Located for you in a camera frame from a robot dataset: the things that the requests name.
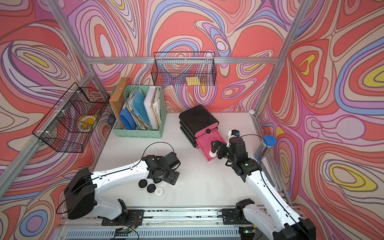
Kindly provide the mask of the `pink top drawer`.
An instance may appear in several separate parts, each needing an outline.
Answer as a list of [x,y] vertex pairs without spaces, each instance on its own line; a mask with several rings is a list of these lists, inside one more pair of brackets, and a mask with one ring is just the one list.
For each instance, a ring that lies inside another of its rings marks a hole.
[[211,131],[216,129],[218,127],[219,123],[216,122],[212,125],[209,125],[208,127],[203,128],[202,130],[199,130],[198,132],[195,133],[195,137],[198,138],[204,134],[209,134]]

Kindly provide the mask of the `black drawer cabinet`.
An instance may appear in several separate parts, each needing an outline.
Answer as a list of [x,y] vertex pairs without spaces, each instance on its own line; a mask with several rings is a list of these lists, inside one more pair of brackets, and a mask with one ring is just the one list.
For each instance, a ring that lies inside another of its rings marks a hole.
[[219,121],[203,106],[198,105],[179,115],[180,129],[194,148],[198,148],[195,133]]

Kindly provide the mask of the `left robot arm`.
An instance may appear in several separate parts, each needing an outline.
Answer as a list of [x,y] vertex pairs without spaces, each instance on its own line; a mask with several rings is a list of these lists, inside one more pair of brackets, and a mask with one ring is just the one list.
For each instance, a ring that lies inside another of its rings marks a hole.
[[176,153],[166,156],[148,155],[132,164],[119,168],[90,172],[85,168],[76,173],[64,190],[68,219],[76,220],[87,215],[122,223],[129,218],[125,202],[102,194],[110,189],[144,179],[161,180],[175,185],[180,175],[181,162]]

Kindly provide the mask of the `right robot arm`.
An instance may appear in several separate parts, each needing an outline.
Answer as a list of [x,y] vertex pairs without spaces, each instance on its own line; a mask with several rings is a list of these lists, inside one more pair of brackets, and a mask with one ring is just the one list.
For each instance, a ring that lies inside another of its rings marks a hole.
[[267,210],[264,213],[252,200],[242,200],[236,204],[240,222],[252,223],[269,240],[314,240],[314,223],[303,219],[284,201],[261,167],[262,158],[270,147],[266,140],[262,140],[252,159],[243,138],[231,135],[227,143],[213,141],[210,156],[227,159],[226,166],[256,193]]

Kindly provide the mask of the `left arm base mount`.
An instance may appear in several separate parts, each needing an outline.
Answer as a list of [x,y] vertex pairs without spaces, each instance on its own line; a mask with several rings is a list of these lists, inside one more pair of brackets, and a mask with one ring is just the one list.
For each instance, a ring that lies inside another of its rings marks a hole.
[[131,228],[142,225],[144,210],[123,210],[123,212],[113,220],[102,218],[102,226],[128,226]]

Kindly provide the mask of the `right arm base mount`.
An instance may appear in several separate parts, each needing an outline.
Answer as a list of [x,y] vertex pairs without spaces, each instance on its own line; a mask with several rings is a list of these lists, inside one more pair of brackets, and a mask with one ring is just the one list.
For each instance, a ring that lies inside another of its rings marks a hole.
[[252,225],[248,222],[243,213],[237,209],[221,209],[218,214],[223,219],[224,225]]

